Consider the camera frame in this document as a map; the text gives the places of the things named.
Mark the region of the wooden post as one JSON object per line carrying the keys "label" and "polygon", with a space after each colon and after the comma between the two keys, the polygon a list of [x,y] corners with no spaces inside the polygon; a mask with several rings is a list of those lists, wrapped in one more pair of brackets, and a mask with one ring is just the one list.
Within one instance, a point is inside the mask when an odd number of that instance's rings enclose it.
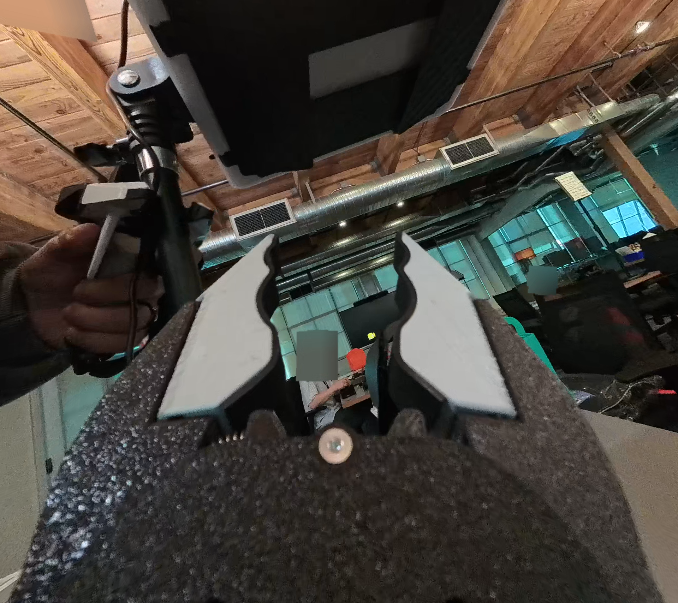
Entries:
{"label": "wooden post", "polygon": [[611,126],[603,128],[600,145],[606,157],[622,173],[656,222],[665,229],[676,229],[676,206]]}

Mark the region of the black office chair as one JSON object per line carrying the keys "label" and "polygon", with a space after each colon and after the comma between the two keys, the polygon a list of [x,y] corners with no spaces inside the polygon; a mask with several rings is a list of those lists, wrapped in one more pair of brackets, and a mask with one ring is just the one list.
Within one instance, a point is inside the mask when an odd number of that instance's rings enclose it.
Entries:
{"label": "black office chair", "polygon": [[614,375],[663,351],[613,271],[533,295],[552,359],[567,374]]}

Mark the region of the white hanging sign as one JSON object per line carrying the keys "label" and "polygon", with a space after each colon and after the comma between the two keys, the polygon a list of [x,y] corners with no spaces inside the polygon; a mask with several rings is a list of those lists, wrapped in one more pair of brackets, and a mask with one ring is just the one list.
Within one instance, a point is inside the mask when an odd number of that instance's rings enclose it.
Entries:
{"label": "white hanging sign", "polygon": [[583,201],[592,196],[592,192],[572,171],[556,175],[554,180],[573,202]]}

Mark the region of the person's left forearm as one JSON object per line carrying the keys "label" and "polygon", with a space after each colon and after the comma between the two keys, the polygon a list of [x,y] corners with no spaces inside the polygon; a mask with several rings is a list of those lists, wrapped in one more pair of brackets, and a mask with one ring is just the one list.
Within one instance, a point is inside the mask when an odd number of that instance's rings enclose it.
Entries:
{"label": "person's left forearm", "polygon": [[1,405],[55,378],[71,365],[66,350],[51,348],[33,328],[20,273],[36,252],[23,243],[1,243]]}

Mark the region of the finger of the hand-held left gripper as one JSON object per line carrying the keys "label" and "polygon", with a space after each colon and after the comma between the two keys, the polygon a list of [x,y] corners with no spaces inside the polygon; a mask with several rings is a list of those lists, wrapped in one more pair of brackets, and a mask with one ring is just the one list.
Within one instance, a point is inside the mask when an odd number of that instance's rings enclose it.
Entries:
{"label": "finger of the hand-held left gripper", "polygon": [[154,195],[145,182],[86,185],[81,197],[81,217],[100,226],[87,280],[95,280],[100,273],[120,221],[141,209]]}

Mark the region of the person's left hand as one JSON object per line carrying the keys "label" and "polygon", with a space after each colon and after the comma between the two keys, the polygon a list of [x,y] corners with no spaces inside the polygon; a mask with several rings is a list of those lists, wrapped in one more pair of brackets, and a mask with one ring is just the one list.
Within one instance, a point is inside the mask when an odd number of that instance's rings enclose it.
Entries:
{"label": "person's left hand", "polygon": [[95,354],[126,350],[131,323],[135,341],[150,326],[163,289],[158,278],[124,274],[86,280],[100,229],[74,226],[52,238],[20,267],[19,281],[37,336],[60,350]]}

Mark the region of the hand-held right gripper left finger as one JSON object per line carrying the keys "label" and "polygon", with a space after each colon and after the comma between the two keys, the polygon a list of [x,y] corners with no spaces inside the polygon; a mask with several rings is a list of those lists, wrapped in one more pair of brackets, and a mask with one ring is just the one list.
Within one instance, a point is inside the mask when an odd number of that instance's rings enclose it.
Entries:
{"label": "hand-held right gripper left finger", "polygon": [[278,369],[275,235],[266,235],[199,297],[158,409],[159,421],[212,417],[225,434],[246,428],[255,390]]}

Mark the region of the black ceiling pipe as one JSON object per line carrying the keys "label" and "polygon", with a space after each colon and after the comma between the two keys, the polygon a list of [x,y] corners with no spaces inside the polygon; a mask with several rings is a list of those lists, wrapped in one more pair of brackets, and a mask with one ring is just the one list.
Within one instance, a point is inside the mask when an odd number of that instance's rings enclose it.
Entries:
{"label": "black ceiling pipe", "polygon": [[469,109],[469,108],[476,107],[476,106],[481,106],[481,105],[484,105],[486,103],[496,101],[498,99],[503,99],[505,97],[510,97],[512,95],[515,95],[515,94],[518,94],[518,93],[521,93],[521,92],[525,92],[527,90],[534,89],[534,88],[542,86],[544,84],[550,84],[550,83],[556,82],[558,80],[568,79],[572,76],[575,76],[575,75],[578,75],[578,74],[581,74],[581,73],[597,72],[599,70],[604,70],[608,67],[615,65],[619,61],[622,61],[622,60],[625,60],[625,59],[631,59],[631,58],[634,58],[636,56],[640,56],[640,55],[643,55],[645,53],[651,52],[653,50],[663,48],[663,47],[667,47],[667,46],[669,46],[670,44],[672,44],[676,41],[677,41],[677,36],[674,36],[674,37],[670,37],[670,38],[667,38],[667,39],[664,39],[664,40],[644,44],[640,47],[635,47],[635,48],[626,50],[623,53],[617,53],[617,54],[615,54],[615,56],[608,57],[608,58],[602,59],[602,60],[598,60],[596,62],[586,64],[586,65],[583,65],[583,66],[580,66],[580,67],[576,67],[574,69],[568,70],[567,72],[562,72],[562,73],[557,73],[557,74],[554,74],[554,75],[551,75],[551,76],[547,76],[547,77],[542,78],[540,80],[536,80],[536,81],[533,81],[533,82],[530,82],[530,83],[527,83],[527,84],[524,84],[524,85],[521,85],[521,86],[517,86],[517,87],[511,88],[511,89],[502,90],[502,91],[500,91],[496,94],[488,95],[488,96],[485,96],[485,97],[482,97],[482,98],[479,98],[479,99],[469,101],[465,104],[460,104],[458,106],[451,107],[446,112],[450,113],[450,114],[456,113],[456,112],[461,112],[461,111],[464,111],[465,109]]}

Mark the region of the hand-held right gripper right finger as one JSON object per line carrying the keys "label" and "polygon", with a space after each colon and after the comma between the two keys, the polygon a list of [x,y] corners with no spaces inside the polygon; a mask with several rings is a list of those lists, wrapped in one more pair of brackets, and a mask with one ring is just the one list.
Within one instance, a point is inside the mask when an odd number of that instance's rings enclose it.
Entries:
{"label": "hand-held right gripper right finger", "polygon": [[422,415],[424,430],[449,436],[466,417],[516,421],[517,406],[475,301],[405,233],[395,239],[397,273],[388,362],[388,408]]}

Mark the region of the black screen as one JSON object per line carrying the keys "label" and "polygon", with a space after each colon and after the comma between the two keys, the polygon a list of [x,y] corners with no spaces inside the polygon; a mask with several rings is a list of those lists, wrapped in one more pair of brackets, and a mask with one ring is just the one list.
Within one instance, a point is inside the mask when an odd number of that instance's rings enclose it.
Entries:
{"label": "black screen", "polygon": [[382,291],[371,295],[340,311],[339,317],[351,348],[368,346],[379,332],[399,319],[395,292]]}

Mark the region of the metal air duct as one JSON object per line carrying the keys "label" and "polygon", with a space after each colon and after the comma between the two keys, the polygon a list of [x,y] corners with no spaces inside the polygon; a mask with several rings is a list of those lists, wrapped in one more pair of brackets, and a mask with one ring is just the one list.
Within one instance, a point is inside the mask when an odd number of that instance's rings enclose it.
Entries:
{"label": "metal air duct", "polygon": [[204,264],[213,266],[243,256],[268,235],[286,243],[316,234],[551,148],[581,141],[600,132],[604,124],[654,110],[669,100],[652,93],[622,103],[609,101],[499,139],[483,133],[436,149],[433,159],[315,201],[295,207],[286,200],[277,201],[235,215],[230,218],[231,226],[207,237],[199,251]]}

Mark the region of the black led light panel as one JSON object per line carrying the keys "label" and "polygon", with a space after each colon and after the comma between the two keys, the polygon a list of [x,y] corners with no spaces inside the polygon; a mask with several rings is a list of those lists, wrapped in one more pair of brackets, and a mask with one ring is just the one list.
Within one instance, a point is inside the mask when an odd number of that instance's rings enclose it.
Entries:
{"label": "black led light panel", "polygon": [[237,187],[442,111],[501,0],[128,0]]}

